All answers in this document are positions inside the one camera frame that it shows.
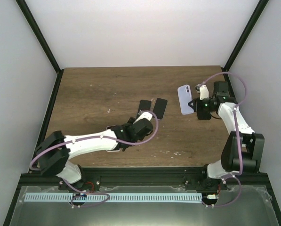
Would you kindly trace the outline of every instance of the wooden table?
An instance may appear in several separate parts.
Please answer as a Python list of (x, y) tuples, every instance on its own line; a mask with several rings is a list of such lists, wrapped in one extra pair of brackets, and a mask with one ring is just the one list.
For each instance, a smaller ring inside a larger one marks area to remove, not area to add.
[[(56, 97), (47, 136), (97, 133), (135, 117), (141, 99), (168, 100), (160, 129), (152, 141), (125, 152), (99, 151), (73, 158), (81, 166), (201, 166), (220, 159), (228, 138), (222, 120), (200, 121), (182, 115), (177, 88), (194, 86), (220, 72), (219, 66), (66, 68)], [(214, 81), (207, 83), (212, 92)]]

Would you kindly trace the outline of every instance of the brown wood surface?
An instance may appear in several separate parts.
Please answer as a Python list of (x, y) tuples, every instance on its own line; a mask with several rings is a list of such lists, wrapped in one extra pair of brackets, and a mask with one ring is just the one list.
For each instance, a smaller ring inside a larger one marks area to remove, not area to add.
[[(228, 138), (222, 120), (200, 121), (182, 115), (177, 88), (194, 86), (220, 72), (219, 66), (66, 68), (47, 135), (97, 133), (135, 117), (141, 99), (168, 100), (160, 129), (152, 141), (125, 152), (94, 152), (71, 161), (82, 166), (198, 166), (220, 159)], [(212, 92), (214, 81), (208, 82)]]

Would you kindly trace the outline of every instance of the black smartphone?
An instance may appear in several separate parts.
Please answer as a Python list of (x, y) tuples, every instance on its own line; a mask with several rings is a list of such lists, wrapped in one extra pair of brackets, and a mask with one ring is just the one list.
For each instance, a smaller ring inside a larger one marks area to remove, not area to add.
[(162, 120), (168, 101), (165, 99), (157, 98), (153, 112), (157, 115), (157, 119)]
[(152, 102), (149, 100), (140, 100), (136, 118), (138, 118), (140, 116), (138, 114), (140, 111), (149, 111), (151, 109), (151, 104), (152, 104)]

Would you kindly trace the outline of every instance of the white slotted strip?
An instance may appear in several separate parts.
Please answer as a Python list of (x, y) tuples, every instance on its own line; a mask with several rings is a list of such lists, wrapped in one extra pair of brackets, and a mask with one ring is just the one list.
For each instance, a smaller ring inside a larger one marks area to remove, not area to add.
[[(26, 193), (25, 202), (70, 202), (69, 193)], [(201, 193), (110, 193), (108, 202), (183, 202), (201, 203)], [(75, 202), (101, 202), (106, 195), (77, 197)]]

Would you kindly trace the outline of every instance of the smartphone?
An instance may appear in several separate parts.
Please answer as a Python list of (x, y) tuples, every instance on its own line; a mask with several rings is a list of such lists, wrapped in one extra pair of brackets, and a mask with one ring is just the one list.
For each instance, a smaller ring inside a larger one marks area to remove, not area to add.
[(180, 103), (181, 114), (191, 114), (194, 110), (188, 105), (191, 102), (192, 93), (189, 85), (180, 86), (178, 88), (178, 98)]
[(156, 114), (157, 119), (159, 119), (159, 120), (163, 119), (167, 104), (168, 104), (168, 101), (165, 99), (161, 99), (161, 98), (156, 99), (153, 112)]
[(140, 111), (149, 111), (151, 109), (151, 105), (152, 105), (152, 102), (149, 100), (140, 100), (136, 118), (138, 118), (140, 116), (139, 115)]

